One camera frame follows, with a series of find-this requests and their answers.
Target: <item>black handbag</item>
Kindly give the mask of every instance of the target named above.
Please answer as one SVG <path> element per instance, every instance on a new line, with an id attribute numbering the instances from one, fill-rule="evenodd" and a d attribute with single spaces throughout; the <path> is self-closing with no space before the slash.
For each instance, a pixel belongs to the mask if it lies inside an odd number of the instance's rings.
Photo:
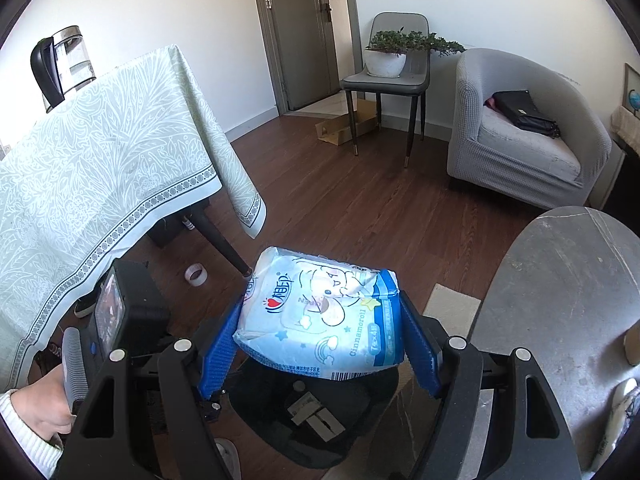
<path id="1" fill-rule="evenodd" d="M 538 110 L 527 90 L 496 92 L 494 102 L 495 107 L 521 130 L 554 139 L 560 137 L 558 123 Z"/>

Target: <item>gray marble tabletop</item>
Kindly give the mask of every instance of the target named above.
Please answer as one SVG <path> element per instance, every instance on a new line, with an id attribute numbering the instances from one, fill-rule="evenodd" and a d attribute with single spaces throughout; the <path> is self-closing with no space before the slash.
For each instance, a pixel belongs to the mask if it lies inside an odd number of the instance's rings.
<path id="1" fill-rule="evenodd" d="M 568 206 L 535 219 L 513 243 L 480 307 L 471 342 L 536 357 L 558 398 L 587 469 L 602 437 L 615 386 L 640 376 L 623 337 L 640 319 L 640 239 L 599 211 Z M 487 424 L 484 392 L 476 426 Z M 482 431 L 470 455 L 481 456 Z"/>

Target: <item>green leaves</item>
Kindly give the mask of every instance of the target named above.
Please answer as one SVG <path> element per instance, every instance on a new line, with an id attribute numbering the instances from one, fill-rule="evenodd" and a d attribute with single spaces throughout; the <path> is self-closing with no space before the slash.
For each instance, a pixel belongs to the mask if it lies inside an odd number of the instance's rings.
<path id="1" fill-rule="evenodd" d="M 388 54 L 406 54 L 409 50 L 435 50 L 441 56 L 465 51 L 465 48 L 455 41 L 436 37 L 435 32 L 425 36 L 415 30 L 405 34 L 403 29 L 404 27 L 398 31 L 380 30 L 371 38 L 367 48 Z"/>

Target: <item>black kettle handle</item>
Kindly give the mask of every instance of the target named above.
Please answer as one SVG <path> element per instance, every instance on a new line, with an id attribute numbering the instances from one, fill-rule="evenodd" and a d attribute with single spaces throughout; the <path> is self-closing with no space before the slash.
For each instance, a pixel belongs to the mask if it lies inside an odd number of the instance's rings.
<path id="1" fill-rule="evenodd" d="M 56 66 L 53 38 L 44 38 L 31 51 L 31 71 L 52 108 L 65 100 Z"/>

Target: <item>sweater cuff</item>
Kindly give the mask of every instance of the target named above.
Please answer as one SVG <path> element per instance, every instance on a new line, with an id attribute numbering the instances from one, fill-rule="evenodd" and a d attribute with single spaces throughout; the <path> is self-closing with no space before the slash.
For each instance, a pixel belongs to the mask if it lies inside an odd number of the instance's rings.
<path id="1" fill-rule="evenodd" d="M 9 431 L 31 463 L 45 478 L 51 478 L 62 455 L 62 442 L 57 435 L 51 439 L 51 442 L 45 442 L 31 431 L 31 428 L 22 421 L 11 404 L 11 394 L 16 391 L 9 390 L 0 395 L 0 416 L 4 418 Z"/>

